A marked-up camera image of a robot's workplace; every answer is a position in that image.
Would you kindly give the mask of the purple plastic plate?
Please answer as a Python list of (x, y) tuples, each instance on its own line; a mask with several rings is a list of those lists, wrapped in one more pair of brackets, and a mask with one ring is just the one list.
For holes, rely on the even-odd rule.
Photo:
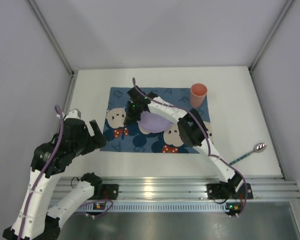
[(140, 120), (138, 120), (137, 123), (140, 129), (155, 134), (164, 132), (172, 125), (171, 121), (158, 114), (150, 113), (148, 111), (141, 113)]

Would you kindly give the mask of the blue cartoon placemat cloth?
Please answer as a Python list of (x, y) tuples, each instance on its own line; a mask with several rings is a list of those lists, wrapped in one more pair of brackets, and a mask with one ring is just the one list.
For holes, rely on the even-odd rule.
[[(126, 116), (125, 107), (130, 100), (129, 87), (111, 87), (108, 98), (108, 108), (105, 116), (103, 135), (107, 138), (107, 144), (101, 151), (127, 152), (127, 153), (171, 153), (171, 154), (198, 154), (193, 148), (181, 144), (177, 126), (172, 124), (162, 132), (149, 132), (140, 127), (138, 123), (124, 126), (123, 117)], [(183, 107), (188, 110), (190, 105), (190, 88), (164, 88), (146, 87), (142, 89), (146, 94), (153, 92), (163, 100)], [(207, 135), (213, 139), (210, 127), (210, 115), (208, 96), (206, 96), (196, 109), (207, 127)]]

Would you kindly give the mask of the coral plastic cup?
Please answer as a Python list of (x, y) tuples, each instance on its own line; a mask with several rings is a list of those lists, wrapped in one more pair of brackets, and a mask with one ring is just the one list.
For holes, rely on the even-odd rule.
[(203, 103), (206, 95), (208, 93), (208, 88), (202, 83), (195, 83), (190, 88), (190, 105), (193, 108), (198, 108)]

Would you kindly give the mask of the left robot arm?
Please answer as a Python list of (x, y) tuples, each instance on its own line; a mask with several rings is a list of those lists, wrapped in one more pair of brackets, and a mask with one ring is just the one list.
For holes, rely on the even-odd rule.
[(38, 146), (33, 155), (28, 189), (12, 226), (3, 231), (6, 240), (56, 240), (70, 216), (88, 199), (99, 197), (103, 182), (94, 173), (84, 174), (77, 186), (49, 208), (53, 192), (74, 158), (106, 145), (95, 120), (89, 122), (94, 135), (79, 117), (65, 117), (52, 140)]

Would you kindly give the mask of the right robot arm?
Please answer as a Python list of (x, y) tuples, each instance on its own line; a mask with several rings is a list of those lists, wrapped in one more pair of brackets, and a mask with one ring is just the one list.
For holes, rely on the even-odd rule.
[(157, 94), (145, 94), (138, 86), (127, 92), (130, 100), (126, 105), (125, 124), (132, 124), (141, 119), (141, 113), (156, 114), (177, 125), (182, 142), (203, 155), (211, 168), (216, 172), (218, 179), (225, 190), (231, 195), (236, 194), (242, 186), (247, 188), (243, 175), (227, 163), (212, 143), (208, 130), (198, 111), (192, 108), (187, 110), (164, 101)]

